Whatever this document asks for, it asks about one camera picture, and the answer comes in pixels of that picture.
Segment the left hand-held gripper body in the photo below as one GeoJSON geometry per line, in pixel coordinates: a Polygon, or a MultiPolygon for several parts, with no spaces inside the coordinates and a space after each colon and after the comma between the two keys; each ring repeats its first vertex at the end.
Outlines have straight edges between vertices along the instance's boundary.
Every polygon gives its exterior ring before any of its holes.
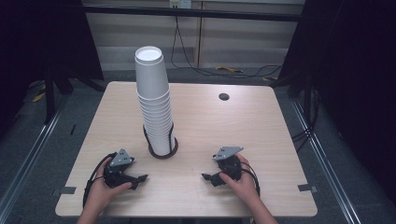
{"type": "Polygon", "coordinates": [[[134,158],[130,157],[123,148],[118,153],[116,153],[104,169],[104,178],[106,184],[111,188],[115,188],[124,183],[138,183],[137,178],[128,176],[124,173],[124,171],[132,164],[133,161],[134,158]]]}

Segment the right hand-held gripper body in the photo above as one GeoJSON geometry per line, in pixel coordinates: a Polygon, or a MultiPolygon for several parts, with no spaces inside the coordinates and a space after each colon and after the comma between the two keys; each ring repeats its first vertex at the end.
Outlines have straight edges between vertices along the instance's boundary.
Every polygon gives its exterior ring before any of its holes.
{"type": "Polygon", "coordinates": [[[221,147],[213,156],[220,170],[233,180],[239,180],[241,177],[241,162],[235,154],[243,149],[243,147],[221,147]]]}

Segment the black cup holder stand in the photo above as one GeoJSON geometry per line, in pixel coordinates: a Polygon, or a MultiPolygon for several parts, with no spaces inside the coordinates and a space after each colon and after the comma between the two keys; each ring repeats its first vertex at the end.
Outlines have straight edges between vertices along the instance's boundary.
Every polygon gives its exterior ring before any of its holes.
{"type": "Polygon", "coordinates": [[[173,157],[178,150],[178,141],[177,139],[173,136],[174,133],[174,125],[171,126],[169,134],[168,134],[168,143],[169,143],[169,153],[166,155],[158,155],[154,152],[153,147],[151,145],[151,142],[149,140],[149,136],[148,133],[146,131],[146,127],[142,126],[143,128],[143,133],[145,135],[146,141],[148,143],[148,152],[150,153],[150,155],[155,158],[155,159],[159,159],[159,160],[166,160],[169,159],[171,157],[173,157]]]}

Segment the stack of white paper cups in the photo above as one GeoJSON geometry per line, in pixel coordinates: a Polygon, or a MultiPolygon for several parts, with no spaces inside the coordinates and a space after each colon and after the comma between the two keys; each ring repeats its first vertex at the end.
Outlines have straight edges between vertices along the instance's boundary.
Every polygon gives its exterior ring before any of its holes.
{"type": "Polygon", "coordinates": [[[135,52],[134,60],[143,126],[154,152],[166,155],[169,153],[168,134],[174,122],[163,53],[157,47],[146,46],[135,52]]]}

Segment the person's left hand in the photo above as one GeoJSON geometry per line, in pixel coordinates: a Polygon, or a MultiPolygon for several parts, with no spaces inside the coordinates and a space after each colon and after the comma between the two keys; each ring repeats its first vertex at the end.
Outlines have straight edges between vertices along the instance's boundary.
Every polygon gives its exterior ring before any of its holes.
{"type": "Polygon", "coordinates": [[[110,188],[106,184],[104,178],[104,169],[110,161],[111,159],[107,158],[99,166],[94,176],[94,180],[90,188],[88,199],[84,206],[85,210],[101,212],[103,209],[105,209],[108,206],[108,204],[112,201],[112,199],[115,196],[126,191],[132,186],[130,182],[124,183],[115,188],[110,188]]]}

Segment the person's right hand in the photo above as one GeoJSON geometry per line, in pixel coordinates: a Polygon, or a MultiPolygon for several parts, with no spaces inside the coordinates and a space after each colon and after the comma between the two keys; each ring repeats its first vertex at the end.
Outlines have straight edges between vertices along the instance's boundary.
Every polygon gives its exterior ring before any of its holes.
{"type": "Polygon", "coordinates": [[[256,190],[255,180],[252,176],[248,160],[239,153],[236,153],[235,157],[240,160],[241,168],[243,169],[240,179],[233,180],[224,173],[220,173],[219,176],[246,205],[255,204],[261,200],[261,197],[256,190]]]}

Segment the yellow strip on floor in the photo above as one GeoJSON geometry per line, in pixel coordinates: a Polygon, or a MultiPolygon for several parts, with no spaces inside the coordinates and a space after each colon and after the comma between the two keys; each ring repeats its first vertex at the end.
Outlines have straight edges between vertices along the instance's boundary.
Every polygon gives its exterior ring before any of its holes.
{"type": "Polygon", "coordinates": [[[243,71],[240,69],[231,68],[231,67],[227,67],[227,66],[216,66],[215,69],[216,70],[224,70],[224,71],[228,71],[231,73],[243,73],[243,71]]]}

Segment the black stand leg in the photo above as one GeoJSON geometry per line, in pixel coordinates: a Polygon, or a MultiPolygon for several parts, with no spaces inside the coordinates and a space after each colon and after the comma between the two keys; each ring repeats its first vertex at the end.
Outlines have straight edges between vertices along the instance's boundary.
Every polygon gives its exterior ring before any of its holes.
{"type": "Polygon", "coordinates": [[[46,119],[45,123],[49,124],[55,116],[55,96],[54,96],[54,78],[51,69],[48,68],[45,73],[45,94],[46,94],[46,119]]]}

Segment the yellow floor tape piece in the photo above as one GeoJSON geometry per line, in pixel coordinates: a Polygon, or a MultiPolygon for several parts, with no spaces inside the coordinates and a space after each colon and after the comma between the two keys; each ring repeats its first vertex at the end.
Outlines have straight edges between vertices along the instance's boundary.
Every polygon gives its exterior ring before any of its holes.
{"type": "Polygon", "coordinates": [[[33,103],[39,102],[43,98],[45,93],[46,93],[46,85],[43,85],[41,90],[38,92],[38,94],[32,100],[32,102],[33,103]]]}

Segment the black curtain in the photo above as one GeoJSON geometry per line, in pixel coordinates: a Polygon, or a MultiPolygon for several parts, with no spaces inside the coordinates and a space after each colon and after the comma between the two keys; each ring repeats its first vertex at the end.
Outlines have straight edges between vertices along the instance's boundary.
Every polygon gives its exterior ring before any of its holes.
{"type": "Polygon", "coordinates": [[[0,0],[0,137],[31,83],[44,80],[69,94],[72,78],[104,89],[82,0],[0,0]]]}
{"type": "Polygon", "coordinates": [[[305,0],[279,82],[319,92],[361,164],[396,204],[396,0],[305,0]]]}

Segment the black horizontal bar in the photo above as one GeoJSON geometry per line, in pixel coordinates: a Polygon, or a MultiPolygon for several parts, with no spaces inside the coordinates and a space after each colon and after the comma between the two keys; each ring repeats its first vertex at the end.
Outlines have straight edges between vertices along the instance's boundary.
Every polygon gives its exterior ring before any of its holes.
{"type": "Polygon", "coordinates": [[[128,14],[128,15],[152,15],[174,16],[210,19],[233,19],[250,21],[303,21],[301,15],[291,14],[268,14],[255,12],[237,12],[206,9],[164,8],[164,7],[116,7],[107,5],[83,4],[82,8],[89,13],[128,14]]]}

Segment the metal floor rail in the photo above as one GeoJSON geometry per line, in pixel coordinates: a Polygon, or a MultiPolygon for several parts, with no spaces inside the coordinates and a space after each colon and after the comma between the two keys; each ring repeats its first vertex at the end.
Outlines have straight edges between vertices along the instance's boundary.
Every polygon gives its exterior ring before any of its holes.
{"type": "Polygon", "coordinates": [[[35,163],[42,152],[43,147],[46,145],[50,135],[56,127],[59,117],[64,111],[64,107],[67,105],[69,98],[69,95],[63,96],[61,98],[59,107],[55,110],[54,114],[49,117],[49,120],[47,120],[43,125],[40,134],[26,154],[26,157],[22,160],[22,164],[20,165],[18,172],[13,177],[10,185],[7,187],[7,190],[0,199],[0,223],[4,223],[7,220],[10,211],[21,194],[21,190],[26,182],[26,179],[32,172],[32,169],[35,166],[35,163]]]}
{"type": "Polygon", "coordinates": [[[316,157],[318,159],[318,163],[326,176],[327,182],[332,189],[332,194],[334,195],[345,219],[348,224],[361,224],[361,219],[355,209],[355,206],[350,201],[347,192],[342,186],[337,174],[335,173],[332,164],[320,143],[317,135],[313,131],[313,129],[309,128],[308,122],[304,118],[304,111],[301,104],[293,100],[292,101],[293,108],[296,112],[298,120],[300,121],[302,127],[304,128],[304,133],[307,135],[307,139],[309,140],[309,144],[312,147],[316,157]]]}

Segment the white wall outlet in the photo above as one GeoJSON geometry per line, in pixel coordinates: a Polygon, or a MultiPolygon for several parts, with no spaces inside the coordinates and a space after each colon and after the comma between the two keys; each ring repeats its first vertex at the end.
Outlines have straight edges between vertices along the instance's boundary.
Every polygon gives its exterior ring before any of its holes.
{"type": "Polygon", "coordinates": [[[170,8],[191,9],[191,0],[169,0],[170,8]]]}

